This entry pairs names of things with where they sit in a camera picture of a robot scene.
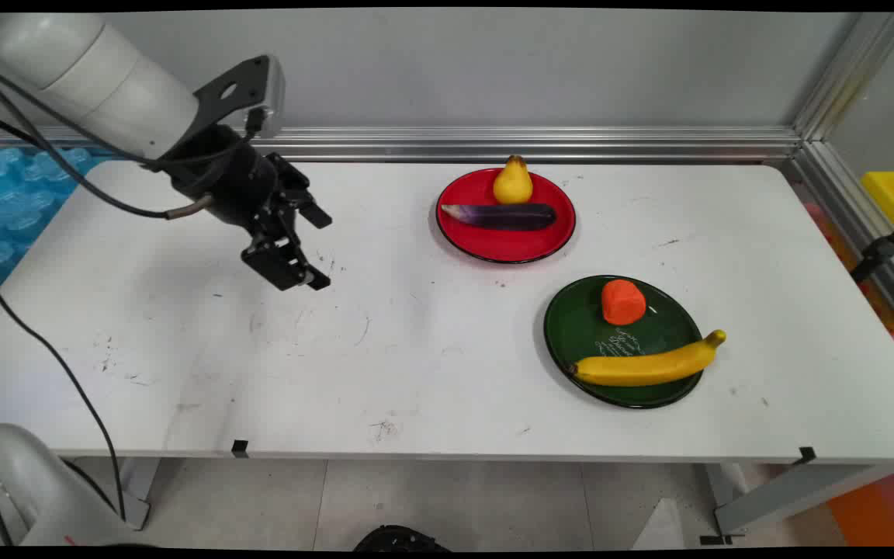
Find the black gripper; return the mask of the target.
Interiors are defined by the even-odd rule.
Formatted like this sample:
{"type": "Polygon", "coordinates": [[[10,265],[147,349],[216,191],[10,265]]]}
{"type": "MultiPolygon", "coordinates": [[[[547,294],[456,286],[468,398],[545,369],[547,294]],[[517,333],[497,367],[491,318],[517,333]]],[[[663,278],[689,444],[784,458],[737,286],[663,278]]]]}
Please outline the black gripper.
{"type": "Polygon", "coordinates": [[[331,285],[330,277],[309,263],[295,225],[271,229],[255,223],[277,186],[284,204],[317,229],[333,223],[309,191],[309,178],[283,156],[269,153],[265,158],[233,128],[217,124],[178,143],[160,160],[173,162],[163,171],[171,176],[178,193],[192,201],[212,195],[206,211],[249,233],[251,244],[241,251],[241,261],[271,286],[284,291],[295,286],[322,290],[331,285]]]}

